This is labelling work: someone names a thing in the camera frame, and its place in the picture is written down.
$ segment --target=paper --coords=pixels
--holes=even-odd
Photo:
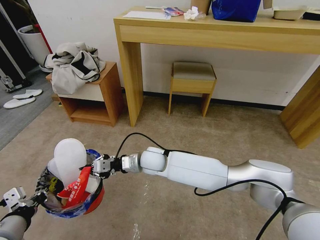
[[[170,20],[171,16],[162,12],[131,11],[123,17]]]

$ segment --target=gray cushion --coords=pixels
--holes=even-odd
[[[173,78],[213,81],[216,76],[209,63],[175,62]]]

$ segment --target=white slipper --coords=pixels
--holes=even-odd
[[[23,100],[18,100],[18,99],[12,99],[9,102],[6,102],[3,107],[10,109],[10,108],[16,108],[16,107],[20,107],[23,105],[26,105],[28,103],[34,102],[36,100],[35,97],[32,98],[27,98],[27,99],[23,99]]]
[[[26,90],[26,93],[25,94],[19,94],[19,95],[14,95],[13,98],[15,99],[25,99],[25,98],[29,98],[29,97],[36,97],[38,95],[40,95],[42,93],[42,90],[41,89],[29,89],[29,90]]]

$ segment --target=wooden console table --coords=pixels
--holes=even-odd
[[[275,20],[271,15],[258,15],[254,23],[218,21],[212,16],[197,21],[186,21],[183,16],[170,20],[124,18],[129,11],[159,10],[134,7],[114,18],[132,127],[143,103],[140,43],[320,55],[317,21]],[[299,148],[320,135],[320,66],[280,118]]]

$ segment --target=flower pot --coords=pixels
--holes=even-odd
[[[20,28],[18,33],[36,62],[39,63],[40,66],[43,66],[43,62],[50,52],[41,33],[25,33],[32,29],[32,25],[25,26]]]
[[[192,6],[195,6],[198,8],[198,12],[203,12],[208,15],[211,1],[212,0],[191,0],[190,9]]]

